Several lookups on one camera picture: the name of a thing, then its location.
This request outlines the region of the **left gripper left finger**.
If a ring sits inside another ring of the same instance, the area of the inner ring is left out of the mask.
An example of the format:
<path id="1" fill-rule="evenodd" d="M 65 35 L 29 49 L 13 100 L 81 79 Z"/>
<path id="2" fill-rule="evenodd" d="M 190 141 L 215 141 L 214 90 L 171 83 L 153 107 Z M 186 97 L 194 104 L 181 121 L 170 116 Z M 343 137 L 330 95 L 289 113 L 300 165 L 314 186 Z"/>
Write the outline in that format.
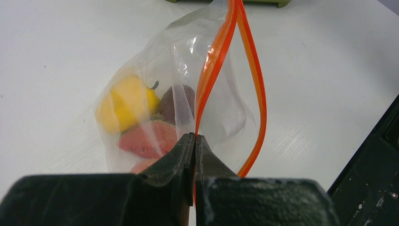
<path id="1" fill-rule="evenodd" d="M 0 204 L 3 226 L 186 226 L 193 205 L 195 135 L 139 174 L 31 175 Z"/>

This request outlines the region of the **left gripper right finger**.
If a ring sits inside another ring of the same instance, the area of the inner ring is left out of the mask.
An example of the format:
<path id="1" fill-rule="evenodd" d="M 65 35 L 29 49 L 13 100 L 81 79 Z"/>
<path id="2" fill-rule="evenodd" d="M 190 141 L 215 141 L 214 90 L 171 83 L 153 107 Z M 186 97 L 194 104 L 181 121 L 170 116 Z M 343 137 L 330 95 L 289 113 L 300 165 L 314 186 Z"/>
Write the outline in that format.
<path id="1" fill-rule="evenodd" d="M 333 203 L 313 180 L 241 178 L 210 149 L 195 144 L 195 208 L 199 226 L 337 226 Z"/>

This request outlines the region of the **peach fruit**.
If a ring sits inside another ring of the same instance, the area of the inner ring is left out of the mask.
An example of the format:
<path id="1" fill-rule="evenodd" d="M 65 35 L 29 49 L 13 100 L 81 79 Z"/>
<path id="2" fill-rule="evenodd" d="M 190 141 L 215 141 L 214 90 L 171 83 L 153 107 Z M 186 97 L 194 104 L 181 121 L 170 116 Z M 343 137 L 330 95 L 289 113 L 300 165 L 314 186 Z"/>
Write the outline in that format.
<path id="1" fill-rule="evenodd" d="M 139 174 L 142 171 L 146 170 L 151 165 L 153 165 L 157 160 L 158 159 L 154 159 L 154 158 L 144 159 L 144 160 L 140 161 L 139 163 L 137 163 L 134 167 L 132 167 L 129 172 L 134 173 L 134 174 Z"/>

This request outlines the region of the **watermelon slice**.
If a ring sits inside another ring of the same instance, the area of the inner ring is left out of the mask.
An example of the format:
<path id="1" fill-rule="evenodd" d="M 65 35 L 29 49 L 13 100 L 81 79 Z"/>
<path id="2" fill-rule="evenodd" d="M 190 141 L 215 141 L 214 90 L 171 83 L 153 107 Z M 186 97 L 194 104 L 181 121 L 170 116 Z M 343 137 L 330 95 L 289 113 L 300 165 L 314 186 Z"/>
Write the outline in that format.
<path id="1" fill-rule="evenodd" d="M 153 120 L 125 132 L 118 141 L 118 147 L 139 157 L 159 159 L 176 143 L 176 127 L 162 120 Z"/>

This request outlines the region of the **dark purple plum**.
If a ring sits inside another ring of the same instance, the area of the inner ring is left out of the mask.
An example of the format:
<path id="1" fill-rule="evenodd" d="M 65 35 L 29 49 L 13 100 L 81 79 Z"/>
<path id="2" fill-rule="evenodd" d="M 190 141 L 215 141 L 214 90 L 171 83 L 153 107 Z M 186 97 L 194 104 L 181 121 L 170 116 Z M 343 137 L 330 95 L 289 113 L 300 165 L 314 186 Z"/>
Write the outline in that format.
<path id="1" fill-rule="evenodd" d="M 195 91 L 188 85 L 171 86 L 159 104 L 163 119 L 173 125 L 186 125 L 194 119 Z"/>

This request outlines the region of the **yellow bell pepper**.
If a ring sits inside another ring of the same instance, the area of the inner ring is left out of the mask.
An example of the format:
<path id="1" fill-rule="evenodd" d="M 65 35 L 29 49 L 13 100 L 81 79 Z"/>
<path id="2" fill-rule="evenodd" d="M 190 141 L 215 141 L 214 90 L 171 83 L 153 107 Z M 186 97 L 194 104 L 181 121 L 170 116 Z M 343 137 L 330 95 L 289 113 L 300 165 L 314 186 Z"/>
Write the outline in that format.
<path id="1" fill-rule="evenodd" d="M 111 134 L 122 133 L 148 120 L 158 110 L 160 99 L 137 75 L 116 82 L 100 101 L 95 117 Z"/>

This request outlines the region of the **clear zip bag orange zipper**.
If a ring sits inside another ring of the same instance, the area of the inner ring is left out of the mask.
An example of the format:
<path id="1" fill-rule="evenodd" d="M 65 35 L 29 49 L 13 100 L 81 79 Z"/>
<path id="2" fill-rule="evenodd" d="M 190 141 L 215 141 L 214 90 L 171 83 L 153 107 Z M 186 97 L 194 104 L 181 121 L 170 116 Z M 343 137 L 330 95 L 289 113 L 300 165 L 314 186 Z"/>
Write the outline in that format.
<path id="1" fill-rule="evenodd" d="M 155 90 L 160 101 L 171 86 L 190 86 L 195 91 L 194 119 L 186 125 L 171 124 L 176 127 L 177 140 L 184 134 L 202 135 L 231 170 L 241 177 L 249 173 L 264 142 L 267 105 L 242 1 L 215 0 L 161 30 L 113 75 L 99 96 L 94 116 L 111 87 L 134 74 Z M 142 123 L 153 120 L 166 122 L 159 106 Z M 118 147 L 129 129 L 111 134 L 97 125 L 110 172 L 129 172 L 146 159 Z"/>

